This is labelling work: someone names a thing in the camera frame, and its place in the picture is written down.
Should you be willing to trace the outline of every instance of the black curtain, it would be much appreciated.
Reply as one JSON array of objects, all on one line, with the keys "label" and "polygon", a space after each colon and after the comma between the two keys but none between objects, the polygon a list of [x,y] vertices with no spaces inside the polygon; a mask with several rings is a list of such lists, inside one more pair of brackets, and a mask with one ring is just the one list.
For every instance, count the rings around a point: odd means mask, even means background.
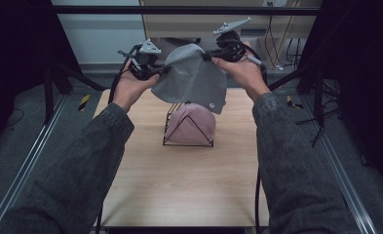
[{"label": "black curtain", "polygon": [[362,155],[383,175],[383,1],[357,0],[334,38],[320,69],[339,81],[344,120]]},{"label": "black curtain", "polygon": [[[13,112],[17,94],[44,83],[48,64],[82,71],[57,15],[28,10],[52,6],[50,0],[0,0],[0,133]],[[54,80],[66,75],[53,72]]]}]

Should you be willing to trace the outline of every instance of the hand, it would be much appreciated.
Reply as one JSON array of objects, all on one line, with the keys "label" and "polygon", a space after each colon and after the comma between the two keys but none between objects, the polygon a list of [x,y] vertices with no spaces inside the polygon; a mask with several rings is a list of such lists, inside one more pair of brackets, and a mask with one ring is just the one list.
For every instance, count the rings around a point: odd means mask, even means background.
[{"label": "hand", "polygon": [[112,102],[121,106],[127,113],[131,106],[139,99],[142,93],[157,84],[160,78],[159,74],[151,76],[146,81],[136,79],[128,70],[131,61],[127,62],[124,71],[119,79],[119,83],[115,89],[115,95]]},{"label": "hand", "polygon": [[230,73],[234,80],[246,90],[247,95],[252,101],[256,101],[260,96],[271,93],[271,91],[264,83],[260,67],[250,61],[247,58],[248,55],[251,55],[249,51],[237,62],[228,62],[221,58],[213,58],[212,62],[219,68]]}]

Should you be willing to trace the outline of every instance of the person's left hand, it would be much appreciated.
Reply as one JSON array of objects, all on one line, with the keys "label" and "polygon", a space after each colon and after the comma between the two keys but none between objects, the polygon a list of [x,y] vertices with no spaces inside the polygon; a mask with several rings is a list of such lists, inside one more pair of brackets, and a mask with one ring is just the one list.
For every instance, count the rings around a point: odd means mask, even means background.
[{"label": "person's left hand", "polygon": [[[127,62],[124,71],[129,69],[131,61]],[[127,113],[130,111],[131,106],[136,103],[142,93],[157,84],[159,74],[151,76],[146,81],[136,79],[133,74],[127,70],[122,73],[118,85],[115,89],[115,95],[112,102],[121,106]]]}]

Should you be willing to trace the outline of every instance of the wire frame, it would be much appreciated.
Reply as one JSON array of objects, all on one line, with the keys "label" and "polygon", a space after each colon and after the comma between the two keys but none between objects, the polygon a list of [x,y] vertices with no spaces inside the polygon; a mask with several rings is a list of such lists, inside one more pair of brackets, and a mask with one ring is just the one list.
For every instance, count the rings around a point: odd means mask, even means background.
[{"label": "wire frame", "polygon": [[[183,104],[188,104],[190,102],[185,102],[185,103],[174,103],[171,108],[169,109],[169,111],[167,112],[167,118],[166,118],[166,126],[164,128],[164,140],[163,140],[163,145],[171,145],[171,146],[205,146],[205,147],[214,147],[214,140],[210,140],[207,135],[201,130],[201,128],[198,126],[198,124],[193,120],[193,118],[189,115],[186,115],[184,118],[182,118],[182,120],[178,123],[178,125],[175,127],[175,129],[172,131],[172,133],[169,135],[169,136],[165,136],[165,134],[167,133],[167,129],[169,127],[169,124],[170,124],[170,120],[171,120],[171,117],[172,117],[172,113],[174,111],[176,111],[179,107],[181,107]],[[181,124],[184,122],[185,119],[189,119],[191,120],[191,122],[195,125],[196,129],[198,129],[200,131],[200,133],[206,138],[207,140],[207,144],[196,144],[196,143],[183,143],[183,142],[176,142],[176,143],[172,143],[172,141],[170,142],[170,138],[171,136],[175,133],[175,131],[177,131],[177,129],[179,128],[179,126],[181,126]]]}]

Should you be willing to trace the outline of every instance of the handheld controller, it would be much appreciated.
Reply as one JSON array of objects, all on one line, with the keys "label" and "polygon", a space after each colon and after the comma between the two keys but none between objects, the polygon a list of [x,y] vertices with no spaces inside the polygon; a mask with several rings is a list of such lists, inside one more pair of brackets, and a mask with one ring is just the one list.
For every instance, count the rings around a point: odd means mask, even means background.
[{"label": "handheld controller", "polygon": [[250,20],[251,18],[229,23],[225,22],[220,28],[214,31],[214,35],[221,34],[215,42],[219,49],[203,53],[203,59],[210,60],[216,57],[231,62],[239,61],[246,53],[247,46],[240,41],[239,34],[233,29]]},{"label": "handheld controller", "polygon": [[122,51],[118,53],[124,57],[131,58],[129,70],[138,80],[148,80],[155,74],[163,74],[170,71],[169,66],[155,64],[158,60],[157,55],[162,52],[149,39],[144,43],[135,45],[129,54]]}]

